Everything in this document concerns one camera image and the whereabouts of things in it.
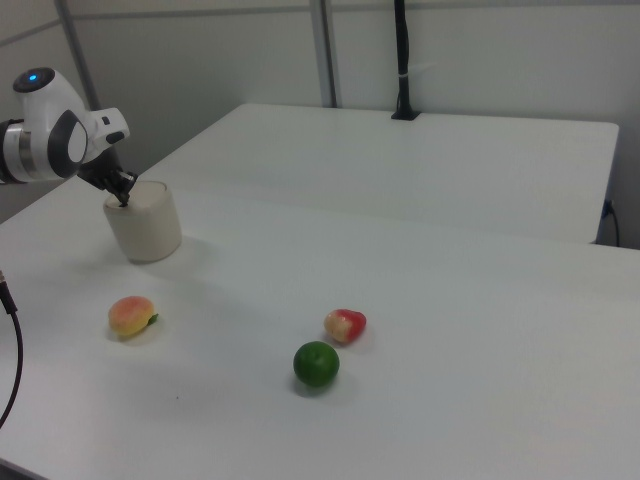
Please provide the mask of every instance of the table surface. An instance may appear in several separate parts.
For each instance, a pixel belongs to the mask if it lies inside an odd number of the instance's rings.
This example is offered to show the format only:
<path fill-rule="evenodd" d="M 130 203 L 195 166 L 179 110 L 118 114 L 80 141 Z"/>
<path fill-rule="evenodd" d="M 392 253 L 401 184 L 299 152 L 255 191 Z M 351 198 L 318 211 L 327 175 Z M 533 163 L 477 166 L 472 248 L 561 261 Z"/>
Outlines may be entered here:
<path fill-rule="evenodd" d="M 617 135 L 607 123 L 244 105 L 169 157 L 184 171 L 167 168 L 180 187 L 590 243 Z"/>
<path fill-rule="evenodd" d="M 183 225 L 165 260 L 128 263 L 79 179 L 0 226 L 25 341 L 0 457 L 54 479 L 637 478 L 636 251 L 217 188 L 190 158 L 217 129 L 143 175 Z M 160 318 L 121 342 L 106 312 L 133 294 Z M 367 329 L 309 391 L 293 355 L 341 307 Z M 0 398 L 14 342 L 7 319 Z"/>

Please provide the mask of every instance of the peach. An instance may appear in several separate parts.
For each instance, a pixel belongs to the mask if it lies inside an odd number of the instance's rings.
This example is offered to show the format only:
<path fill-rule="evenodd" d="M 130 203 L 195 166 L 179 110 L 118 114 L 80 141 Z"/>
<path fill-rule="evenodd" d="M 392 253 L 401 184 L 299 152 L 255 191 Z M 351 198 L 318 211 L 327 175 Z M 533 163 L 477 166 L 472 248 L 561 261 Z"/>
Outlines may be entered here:
<path fill-rule="evenodd" d="M 133 335 L 156 320 L 154 311 L 148 298 L 125 297 L 109 309 L 109 326 L 118 335 Z"/>

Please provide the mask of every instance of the green lime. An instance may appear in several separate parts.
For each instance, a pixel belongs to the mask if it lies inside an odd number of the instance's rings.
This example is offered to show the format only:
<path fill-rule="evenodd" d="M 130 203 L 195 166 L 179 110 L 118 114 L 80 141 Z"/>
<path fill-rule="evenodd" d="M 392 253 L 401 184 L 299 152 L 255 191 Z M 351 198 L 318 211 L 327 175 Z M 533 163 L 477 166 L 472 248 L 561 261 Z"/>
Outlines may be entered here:
<path fill-rule="evenodd" d="M 302 383 L 310 387 L 327 385 L 339 368 L 338 354 L 324 342 L 305 343 L 293 357 L 293 371 Z"/>

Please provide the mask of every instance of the black cable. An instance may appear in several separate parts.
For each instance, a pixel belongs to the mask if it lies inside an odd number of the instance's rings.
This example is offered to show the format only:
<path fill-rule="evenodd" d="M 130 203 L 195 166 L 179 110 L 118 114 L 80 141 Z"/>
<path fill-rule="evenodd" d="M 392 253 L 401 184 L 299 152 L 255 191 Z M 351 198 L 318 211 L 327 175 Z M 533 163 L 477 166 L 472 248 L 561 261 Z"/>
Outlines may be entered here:
<path fill-rule="evenodd" d="M 15 313 L 12 313 L 11 319 L 13 320 L 13 328 L 15 328 L 16 330 L 16 339 L 18 341 L 18 366 L 16 368 L 16 378 L 13 380 L 13 389 L 11 390 L 11 396 L 9 397 L 9 402 L 7 402 L 7 406 L 4 409 L 2 417 L 0 417 L 0 428 L 2 428 L 2 426 L 4 425 L 4 422 L 7 420 L 7 417 L 9 416 L 9 413 L 11 413 L 11 408 L 13 407 L 13 404 L 16 401 L 16 397 L 18 396 L 20 379 L 22 378 L 22 361 L 23 361 L 22 330 L 20 330 L 20 322 L 18 321 L 18 315 Z"/>
<path fill-rule="evenodd" d="M 611 214 L 613 217 L 613 225 L 616 227 L 616 247 L 620 246 L 620 228 L 618 227 L 618 216 L 616 215 L 616 211 L 613 208 L 613 200 L 605 200 L 604 206 L 602 207 L 602 217 L 607 218 Z"/>
<path fill-rule="evenodd" d="M 616 227 L 616 247 L 620 246 L 620 229 L 618 228 L 618 216 L 616 215 L 616 211 L 613 209 L 613 205 L 609 206 L 609 211 L 613 216 L 613 224 Z"/>
<path fill-rule="evenodd" d="M 2 413 L 2 417 L 0 417 L 0 428 L 2 428 L 4 422 L 9 416 L 9 413 L 11 413 L 11 408 L 18 396 L 18 388 L 20 387 L 20 379 L 22 378 L 23 362 L 22 330 L 20 329 L 20 322 L 18 321 L 18 315 L 16 313 L 18 311 L 18 307 L 16 307 L 13 298 L 11 298 L 11 292 L 9 292 L 9 287 L 7 287 L 7 282 L 4 280 L 2 271 L 0 271 L 0 301 L 2 301 L 2 305 L 4 305 L 7 315 L 11 315 L 13 328 L 16 331 L 16 340 L 18 342 L 18 366 L 16 367 L 16 377 L 13 380 L 13 389 L 11 390 L 9 402 L 7 402 L 7 406 Z"/>

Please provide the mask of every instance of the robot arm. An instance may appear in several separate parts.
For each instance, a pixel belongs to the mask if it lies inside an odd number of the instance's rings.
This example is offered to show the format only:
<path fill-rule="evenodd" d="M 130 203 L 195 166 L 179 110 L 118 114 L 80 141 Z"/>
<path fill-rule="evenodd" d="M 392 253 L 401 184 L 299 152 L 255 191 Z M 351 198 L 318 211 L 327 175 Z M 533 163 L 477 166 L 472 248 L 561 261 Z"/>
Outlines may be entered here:
<path fill-rule="evenodd" d="M 51 68 L 26 71 L 13 90 L 24 120 L 0 123 L 0 184 L 78 174 L 126 205 L 137 175 L 124 173 L 115 156 L 105 152 L 129 136 L 120 111 L 87 111 L 69 82 Z"/>

